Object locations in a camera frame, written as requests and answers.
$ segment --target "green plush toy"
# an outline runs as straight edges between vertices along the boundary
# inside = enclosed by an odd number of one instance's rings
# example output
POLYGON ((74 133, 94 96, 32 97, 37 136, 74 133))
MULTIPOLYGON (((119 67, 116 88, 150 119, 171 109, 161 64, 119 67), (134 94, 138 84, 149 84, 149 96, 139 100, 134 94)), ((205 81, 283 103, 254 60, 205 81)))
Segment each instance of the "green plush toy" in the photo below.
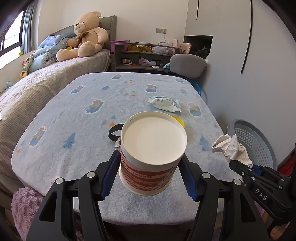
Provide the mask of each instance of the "green plush toy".
POLYGON ((33 62, 33 54, 31 54, 25 61, 24 67, 22 68, 22 70, 25 70, 28 72, 31 64, 33 62))

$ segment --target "wall outlet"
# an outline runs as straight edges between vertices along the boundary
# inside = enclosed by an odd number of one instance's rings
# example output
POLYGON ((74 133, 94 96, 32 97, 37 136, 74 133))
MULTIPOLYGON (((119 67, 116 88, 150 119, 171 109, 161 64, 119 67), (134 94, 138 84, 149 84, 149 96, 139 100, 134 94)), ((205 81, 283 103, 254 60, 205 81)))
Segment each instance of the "wall outlet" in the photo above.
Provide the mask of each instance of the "wall outlet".
POLYGON ((158 34, 166 34, 166 29, 165 28, 157 28, 156 33, 158 33, 158 34))

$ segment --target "chair backrest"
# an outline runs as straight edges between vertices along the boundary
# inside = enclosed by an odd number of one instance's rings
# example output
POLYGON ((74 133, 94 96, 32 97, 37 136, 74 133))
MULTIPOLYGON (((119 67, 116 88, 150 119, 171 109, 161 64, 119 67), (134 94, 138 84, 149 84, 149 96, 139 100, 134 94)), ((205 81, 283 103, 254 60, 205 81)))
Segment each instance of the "chair backrest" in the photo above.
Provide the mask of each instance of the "chair backrest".
POLYGON ((175 54, 170 59, 170 71, 188 78, 199 77, 207 66, 207 62, 193 54, 175 54))

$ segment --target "gray basket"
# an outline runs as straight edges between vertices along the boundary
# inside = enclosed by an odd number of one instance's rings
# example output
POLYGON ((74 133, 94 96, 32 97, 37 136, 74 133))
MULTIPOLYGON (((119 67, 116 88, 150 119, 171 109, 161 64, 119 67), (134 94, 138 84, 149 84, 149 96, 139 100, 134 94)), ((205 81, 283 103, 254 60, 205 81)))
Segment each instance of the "gray basket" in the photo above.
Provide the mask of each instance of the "gray basket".
POLYGON ((266 137, 251 123, 236 119, 227 126, 227 134, 237 135, 237 140, 246 148, 255 165, 268 166, 277 170, 276 157, 266 137))

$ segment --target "human hand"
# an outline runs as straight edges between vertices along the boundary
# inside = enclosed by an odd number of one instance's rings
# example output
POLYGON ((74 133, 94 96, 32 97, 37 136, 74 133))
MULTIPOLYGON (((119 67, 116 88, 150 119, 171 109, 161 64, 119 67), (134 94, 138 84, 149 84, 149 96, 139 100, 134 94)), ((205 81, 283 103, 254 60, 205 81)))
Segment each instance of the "human hand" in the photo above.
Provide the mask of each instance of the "human hand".
MULTIPOLYGON (((267 223, 267 219, 268 219, 268 213, 267 212, 264 212, 262 214, 262 219, 263 219, 263 222, 264 223, 267 223)), ((283 234, 283 232, 286 230, 287 226, 289 224, 285 225, 285 226, 275 226, 272 231, 270 232, 270 237, 273 239, 273 240, 278 240, 281 235, 283 234)))

